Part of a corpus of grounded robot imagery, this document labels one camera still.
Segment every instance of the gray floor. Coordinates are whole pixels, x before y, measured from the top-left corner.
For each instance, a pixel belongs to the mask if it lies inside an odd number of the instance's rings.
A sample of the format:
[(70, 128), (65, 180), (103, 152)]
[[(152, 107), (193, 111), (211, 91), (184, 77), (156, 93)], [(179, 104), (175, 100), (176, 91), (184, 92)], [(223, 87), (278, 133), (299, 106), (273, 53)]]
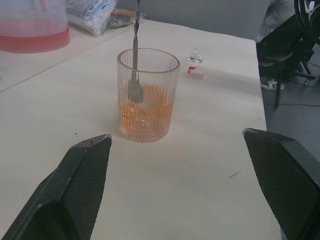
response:
[[(310, 62), (320, 66), (319, 47), (315, 48), (315, 54)], [(320, 75), (320, 67), (309, 64), (309, 68), (312, 75)], [(301, 80), (303, 79), (295, 77), (291, 81)], [(275, 91), (262, 89), (267, 129), (296, 139), (320, 161), (320, 147), (318, 147), (320, 142), (320, 82), (315, 87), (305, 87), (292, 82), (287, 83), (281, 92), (278, 109), (274, 109)]]

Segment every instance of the small glass cup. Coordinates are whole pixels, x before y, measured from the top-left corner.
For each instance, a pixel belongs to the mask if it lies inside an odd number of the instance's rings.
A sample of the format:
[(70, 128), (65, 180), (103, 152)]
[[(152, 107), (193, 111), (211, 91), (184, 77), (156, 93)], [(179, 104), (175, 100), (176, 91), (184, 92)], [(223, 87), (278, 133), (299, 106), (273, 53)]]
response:
[(143, 89), (143, 103), (136, 103), (128, 97), (133, 50), (121, 52), (117, 65), (120, 131), (138, 142), (154, 142), (163, 138), (170, 127), (180, 61), (165, 51), (138, 49), (136, 76)]

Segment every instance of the plastic bag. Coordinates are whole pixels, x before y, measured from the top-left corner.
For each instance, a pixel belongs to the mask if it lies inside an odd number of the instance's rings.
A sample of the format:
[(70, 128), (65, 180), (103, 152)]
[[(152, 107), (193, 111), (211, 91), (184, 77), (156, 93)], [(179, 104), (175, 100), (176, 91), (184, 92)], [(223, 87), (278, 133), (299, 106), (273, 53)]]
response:
[[(144, 14), (140, 13), (140, 19), (145, 17)], [(111, 29), (124, 27), (135, 22), (135, 12), (125, 9), (116, 8), (113, 10), (110, 19), (108, 21), (108, 27)]]
[(101, 36), (105, 31), (117, 0), (66, 0), (70, 23)]

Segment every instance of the plastic pitcher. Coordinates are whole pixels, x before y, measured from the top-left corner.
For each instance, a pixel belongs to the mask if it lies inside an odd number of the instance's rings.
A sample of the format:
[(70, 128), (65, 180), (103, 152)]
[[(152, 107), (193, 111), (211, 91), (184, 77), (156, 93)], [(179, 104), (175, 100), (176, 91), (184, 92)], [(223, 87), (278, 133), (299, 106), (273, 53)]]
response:
[(0, 0), (0, 51), (48, 52), (69, 42), (65, 0)]

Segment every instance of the white sneaker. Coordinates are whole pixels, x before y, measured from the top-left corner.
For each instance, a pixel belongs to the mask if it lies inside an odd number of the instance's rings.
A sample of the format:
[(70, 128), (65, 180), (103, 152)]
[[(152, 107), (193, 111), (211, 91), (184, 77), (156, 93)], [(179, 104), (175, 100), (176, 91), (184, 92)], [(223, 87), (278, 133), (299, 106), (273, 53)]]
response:
[[(261, 83), (261, 87), (266, 90), (277, 90), (277, 81), (275, 79), (271, 79), (269, 81)], [(285, 85), (281, 83), (281, 90), (285, 89)]]

